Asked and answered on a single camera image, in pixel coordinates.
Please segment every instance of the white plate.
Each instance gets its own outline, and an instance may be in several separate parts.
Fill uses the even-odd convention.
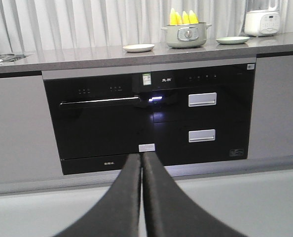
[[[245,43],[249,39],[250,37],[236,36],[236,37],[222,37],[222,38],[216,39],[216,41],[221,44],[239,44],[239,43]]]
[[[151,43],[141,43],[141,44],[132,44],[122,47],[124,50],[130,53],[139,53],[147,52],[154,48],[154,44]]]

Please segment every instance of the countertop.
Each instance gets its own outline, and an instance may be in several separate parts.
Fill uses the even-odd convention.
[[[47,71],[80,68],[103,68],[147,65],[223,58],[240,58],[264,53],[293,51],[293,33],[269,37],[251,37],[244,44],[222,45],[209,39],[201,47],[173,49],[165,42],[156,43],[152,51],[128,53],[121,45],[93,48],[26,52],[28,57],[16,62],[0,63],[0,73]]]
[[[293,237],[293,169],[179,180],[177,184],[210,214],[249,237]],[[108,188],[0,196],[0,237],[53,236],[85,214]],[[143,207],[140,215],[139,237],[146,237]]]

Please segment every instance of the white appliance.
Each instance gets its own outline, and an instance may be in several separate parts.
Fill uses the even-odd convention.
[[[248,0],[244,33],[266,36],[280,29],[280,2],[278,0]]]

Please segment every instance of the built-in dishwasher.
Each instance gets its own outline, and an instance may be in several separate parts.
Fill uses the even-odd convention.
[[[254,64],[45,79],[64,174],[247,158]]]

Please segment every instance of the cabinet door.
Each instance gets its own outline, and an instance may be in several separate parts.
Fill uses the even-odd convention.
[[[258,58],[249,158],[293,155],[293,56]]]
[[[0,183],[60,175],[42,77],[0,79]]]

